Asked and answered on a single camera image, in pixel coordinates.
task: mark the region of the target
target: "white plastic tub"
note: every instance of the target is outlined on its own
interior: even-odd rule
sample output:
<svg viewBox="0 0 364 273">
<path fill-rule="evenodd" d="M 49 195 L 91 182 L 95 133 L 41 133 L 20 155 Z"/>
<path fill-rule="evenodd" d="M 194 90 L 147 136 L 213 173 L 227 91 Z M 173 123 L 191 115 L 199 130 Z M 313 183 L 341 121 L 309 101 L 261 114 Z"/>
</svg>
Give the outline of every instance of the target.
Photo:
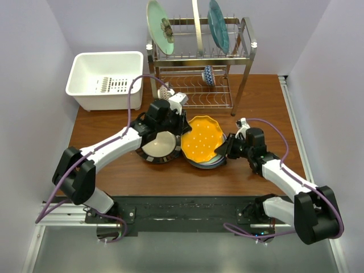
<svg viewBox="0 0 364 273">
<path fill-rule="evenodd" d="M 127 109 L 127 93 L 133 79 L 143 72 L 138 51 L 81 53 L 75 57 L 66 93 L 87 111 Z M 131 108 L 142 104 L 143 80 L 131 91 Z"/>
</svg>

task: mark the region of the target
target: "two-tier dish rack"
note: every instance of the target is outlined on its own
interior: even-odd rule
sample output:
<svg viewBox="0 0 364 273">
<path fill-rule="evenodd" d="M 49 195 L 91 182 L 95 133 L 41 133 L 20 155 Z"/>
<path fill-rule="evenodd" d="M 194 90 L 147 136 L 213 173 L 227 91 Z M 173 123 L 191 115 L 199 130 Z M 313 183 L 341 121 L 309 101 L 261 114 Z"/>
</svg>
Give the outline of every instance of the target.
<svg viewBox="0 0 364 273">
<path fill-rule="evenodd" d="M 166 55 L 148 36 L 147 54 L 150 75 L 169 82 L 175 92 L 187 94 L 189 108 L 232 108 L 234 116 L 249 76 L 257 50 L 257 41 L 249 18 L 240 21 L 235 17 L 225 17 L 230 40 L 230 50 L 226 55 L 213 41 L 207 18 L 201 18 L 201 37 L 204 52 L 197 49 L 195 20 L 193 18 L 169 19 L 175 37 L 173 54 Z M 216 85 L 207 86 L 201 73 L 207 65 L 212 65 Z M 229 83 L 231 65 L 245 65 L 243 79 L 233 100 Z M 157 98 L 159 83 L 151 79 L 152 94 Z"/>
</svg>

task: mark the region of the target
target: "white wall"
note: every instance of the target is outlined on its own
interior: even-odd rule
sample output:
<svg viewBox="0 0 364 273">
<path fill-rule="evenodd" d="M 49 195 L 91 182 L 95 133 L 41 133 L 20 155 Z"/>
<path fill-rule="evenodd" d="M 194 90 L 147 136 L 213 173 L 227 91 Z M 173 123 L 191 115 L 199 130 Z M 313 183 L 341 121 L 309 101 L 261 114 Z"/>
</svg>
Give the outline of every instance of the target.
<svg viewBox="0 0 364 273">
<path fill-rule="evenodd" d="M 65 94 L 74 55 L 46 0 L 0 9 L 0 272 L 20 272 L 40 203 L 77 104 Z"/>
<path fill-rule="evenodd" d="M 74 54 L 137 50 L 146 53 L 147 0 L 47 0 Z M 192 18 L 191 0 L 159 0 L 170 18 Z M 250 17 L 258 40 L 252 73 L 287 75 L 329 0 L 219 0 L 224 15 Z M 209 0 L 198 1 L 206 16 Z"/>
<path fill-rule="evenodd" d="M 363 271 L 362 0 L 332 0 L 288 76 L 315 182 L 336 194 L 351 272 Z"/>
</svg>

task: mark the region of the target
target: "brown wooden tabletop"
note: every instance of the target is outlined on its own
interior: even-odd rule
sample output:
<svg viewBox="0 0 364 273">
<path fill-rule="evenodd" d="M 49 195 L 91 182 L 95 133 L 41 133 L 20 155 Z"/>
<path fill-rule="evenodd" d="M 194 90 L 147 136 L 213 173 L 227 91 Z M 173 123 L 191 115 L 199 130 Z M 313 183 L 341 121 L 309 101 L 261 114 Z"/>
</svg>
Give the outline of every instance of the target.
<svg viewBox="0 0 364 273">
<path fill-rule="evenodd" d="M 238 89 L 241 75 L 230 76 L 233 96 Z M 132 110 L 132 120 L 146 111 L 152 102 L 148 79 L 144 80 L 143 103 L 140 110 Z M 237 115 L 230 115 L 231 109 L 187 109 L 188 120 L 196 115 L 209 115 L 216 119 L 224 133 L 236 133 L 236 120 L 263 118 L 273 123 L 287 138 L 289 156 L 286 165 L 304 176 L 303 166 L 297 149 L 292 126 L 277 75 L 250 75 Z M 127 110 L 91 111 L 80 107 L 70 146 L 88 147 L 117 133 L 127 123 Z M 268 150 L 283 156 L 285 146 L 280 136 L 269 126 L 249 122 L 250 126 L 264 130 Z M 246 159 L 228 160 L 227 165 L 216 169 L 197 169 L 183 156 L 165 163 L 152 164 L 135 152 L 121 156 L 96 177 L 96 185 L 108 194 L 115 195 L 169 195 L 169 196 L 236 196 L 282 194 L 273 183 L 251 172 Z"/>
</svg>

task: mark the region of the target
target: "scalloped yellow plate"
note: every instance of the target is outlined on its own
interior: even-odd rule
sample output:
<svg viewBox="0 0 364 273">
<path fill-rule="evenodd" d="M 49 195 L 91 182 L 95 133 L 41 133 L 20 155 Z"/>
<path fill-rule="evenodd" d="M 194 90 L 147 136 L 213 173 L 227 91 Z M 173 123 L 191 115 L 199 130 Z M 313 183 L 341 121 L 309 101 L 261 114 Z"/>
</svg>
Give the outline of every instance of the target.
<svg viewBox="0 0 364 273">
<path fill-rule="evenodd" d="M 192 131 L 181 137 L 181 148 L 186 158 L 207 162 L 216 156 L 214 150 L 222 145 L 223 132 L 218 122 L 208 115 L 196 116 L 188 124 Z"/>
</svg>

